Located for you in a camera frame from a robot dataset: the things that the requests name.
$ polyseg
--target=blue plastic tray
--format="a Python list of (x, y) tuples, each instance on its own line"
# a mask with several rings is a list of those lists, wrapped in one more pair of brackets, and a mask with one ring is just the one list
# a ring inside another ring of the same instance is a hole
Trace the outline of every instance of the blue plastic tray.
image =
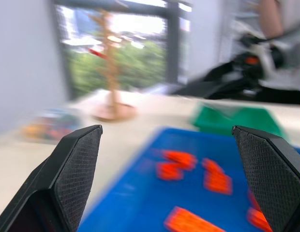
[[(189, 152), (198, 158), (182, 181), (156, 177), (162, 149)], [(233, 179), (233, 195), (203, 188), (204, 157), (218, 162)], [(233, 137), (178, 129), (159, 133), (109, 193), (83, 220), (78, 232), (166, 232), (164, 220), (175, 206), (183, 207), (227, 232), (260, 232), (246, 219), (248, 185)]]

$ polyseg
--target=white table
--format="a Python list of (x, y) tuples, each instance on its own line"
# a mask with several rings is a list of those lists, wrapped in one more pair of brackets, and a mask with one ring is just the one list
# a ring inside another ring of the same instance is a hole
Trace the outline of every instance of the white table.
[[(122, 93), (125, 102), (137, 107), (138, 116), (121, 123), (100, 123), (92, 119), (90, 113), (93, 103), (104, 100), (102, 94), (105, 93), (71, 104), (82, 110), (85, 126), (102, 124), (104, 130), (85, 215), (156, 131), (162, 127), (193, 129), (189, 119), (194, 115), (196, 107), (199, 103), (209, 102), (202, 99)], [(247, 102), (216, 102), (257, 106)], [(300, 146), (300, 107), (272, 104), (264, 106), (282, 124), (292, 144)], [(14, 133), (0, 137), (0, 214), (31, 171), (51, 154), (54, 147), (55, 145), (25, 142)]]

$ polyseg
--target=wooden tree stand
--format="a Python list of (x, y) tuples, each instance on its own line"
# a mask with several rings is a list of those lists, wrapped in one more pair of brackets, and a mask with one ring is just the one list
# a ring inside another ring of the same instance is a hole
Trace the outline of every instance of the wooden tree stand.
[(110, 90), (110, 99), (108, 104), (99, 105), (93, 112), (93, 117), (105, 122), (116, 122), (128, 120), (136, 116), (136, 109), (131, 106), (120, 102), (120, 95), (117, 91), (119, 88), (118, 81), (116, 79), (117, 67), (114, 59), (114, 46), (110, 40), (112, 32), (108, 28), (109, 13), (101, 10), (101, 18), (90, 15), (90, 17), (99, 25), (102, 26), (104, 34), (104, 46), (105, 54), (101, 54), (95, 50), (89, 49), (94, 55), (106, 59), (106, 70), (103, 70), (103, 74), (108, 80), (108, 87)]

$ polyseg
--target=textured grip pad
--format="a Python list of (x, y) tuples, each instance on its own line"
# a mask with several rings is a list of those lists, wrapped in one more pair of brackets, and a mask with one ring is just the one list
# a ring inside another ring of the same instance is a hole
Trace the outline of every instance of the textured grip pad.
[(274, 232), (285, 231), (300, 204), (300, 179), (269, 144), (233, 128), (243, 169), (265, 218)]
[(69, 231), (76, 232), (90, 194), (97, 161), (100, 128), (78, 140), (55, 183), (55, 195)]

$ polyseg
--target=green plastic bin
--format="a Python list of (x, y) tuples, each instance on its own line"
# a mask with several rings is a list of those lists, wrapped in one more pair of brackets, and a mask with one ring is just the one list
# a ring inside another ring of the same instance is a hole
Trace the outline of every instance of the green plastic bin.
[(209, 132), (232, 136), (234, 125), (249, 127), (267, 131), (288, 139), (287, 134), (275, 121), (271, 114), (264, 108), (239, 107), (231, 108), (232, 113), (225, 114), (216, 108), (202, 106), (197, 116), (193, 119), (193, 125), (201, 132)]

